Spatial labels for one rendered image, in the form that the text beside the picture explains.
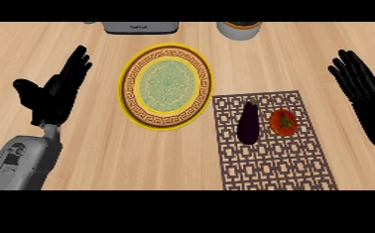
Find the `grey round pot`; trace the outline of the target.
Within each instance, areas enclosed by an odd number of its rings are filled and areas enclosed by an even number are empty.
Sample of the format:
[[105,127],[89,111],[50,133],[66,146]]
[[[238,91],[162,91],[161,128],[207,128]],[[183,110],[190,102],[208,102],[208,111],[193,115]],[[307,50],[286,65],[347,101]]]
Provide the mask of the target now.
[[261,24],[261,22],[218,22],[217,29],[226,38],[245,41],[257,35]]

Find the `brown lattice placemat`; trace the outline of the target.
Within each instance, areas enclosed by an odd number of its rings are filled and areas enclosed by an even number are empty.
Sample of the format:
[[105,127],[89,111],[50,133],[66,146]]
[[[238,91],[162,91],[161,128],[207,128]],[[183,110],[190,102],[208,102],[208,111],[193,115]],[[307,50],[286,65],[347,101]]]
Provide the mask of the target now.
[[[260,138],[251,145],[238,139],[238,123],[248,101],[258,104]],[[300,93],[215,95],[213,97],[224,190],[335,190],[337,183],[320,148]],[[270,127],[276,110],[295,117],[297,129],[280,136]]]

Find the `yellow patterned plate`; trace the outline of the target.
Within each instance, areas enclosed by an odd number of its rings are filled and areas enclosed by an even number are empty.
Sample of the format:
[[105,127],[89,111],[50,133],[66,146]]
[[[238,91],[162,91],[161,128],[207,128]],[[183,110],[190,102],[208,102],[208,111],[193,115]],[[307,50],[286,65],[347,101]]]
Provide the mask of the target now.
[[125,117],[142,128],[171,131],[201,116],[214,92],[214,75],[202,54],[179,43],[145,48],[127,61],[117,98]]

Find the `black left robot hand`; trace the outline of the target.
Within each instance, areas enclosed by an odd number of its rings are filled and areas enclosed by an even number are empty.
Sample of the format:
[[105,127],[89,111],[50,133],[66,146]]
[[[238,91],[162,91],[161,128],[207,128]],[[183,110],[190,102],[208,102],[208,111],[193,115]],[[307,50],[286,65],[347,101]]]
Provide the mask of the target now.
[[43,87],[24,78],[13,81],[21,104],[32,111],[34,126],[46,124],[60,126],[66,122],[91,66],[87,48],[78,46],[62,71],[52,76]]

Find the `dark purple eggplant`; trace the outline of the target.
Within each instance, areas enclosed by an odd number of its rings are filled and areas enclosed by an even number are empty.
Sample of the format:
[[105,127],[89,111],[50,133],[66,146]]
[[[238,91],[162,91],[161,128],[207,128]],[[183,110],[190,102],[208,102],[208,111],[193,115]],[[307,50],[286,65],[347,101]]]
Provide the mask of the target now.
[[251,145],[260,137],[260,121],[258,121],[258,106],[251,102],[246,103],[244,113],[238,125],[239,141]]

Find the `grey toaster appliance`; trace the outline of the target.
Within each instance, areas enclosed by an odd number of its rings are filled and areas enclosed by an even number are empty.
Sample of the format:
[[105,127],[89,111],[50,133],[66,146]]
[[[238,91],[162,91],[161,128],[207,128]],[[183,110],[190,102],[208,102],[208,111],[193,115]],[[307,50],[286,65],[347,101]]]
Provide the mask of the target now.
[[179,30],[177,22],[103,22],[103,29],[115,35],[162,35]]

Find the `red tomato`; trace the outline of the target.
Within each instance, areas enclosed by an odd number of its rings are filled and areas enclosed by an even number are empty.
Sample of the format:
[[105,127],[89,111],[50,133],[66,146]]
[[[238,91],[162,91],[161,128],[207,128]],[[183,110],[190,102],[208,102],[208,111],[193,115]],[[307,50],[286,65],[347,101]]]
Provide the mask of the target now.
[[270,117],[270,127],[279,136],[291,136],[297,130],[297,121],[288,110],[279,109]]

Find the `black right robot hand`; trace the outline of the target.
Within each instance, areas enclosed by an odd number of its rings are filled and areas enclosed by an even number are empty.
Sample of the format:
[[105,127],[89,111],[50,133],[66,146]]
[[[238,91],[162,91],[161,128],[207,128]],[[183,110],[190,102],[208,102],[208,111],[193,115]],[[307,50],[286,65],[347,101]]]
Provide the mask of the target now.
[[338,51],[328,67],[341,91],[351,103],[357,120],[375,145],[375,73],[354,51]]

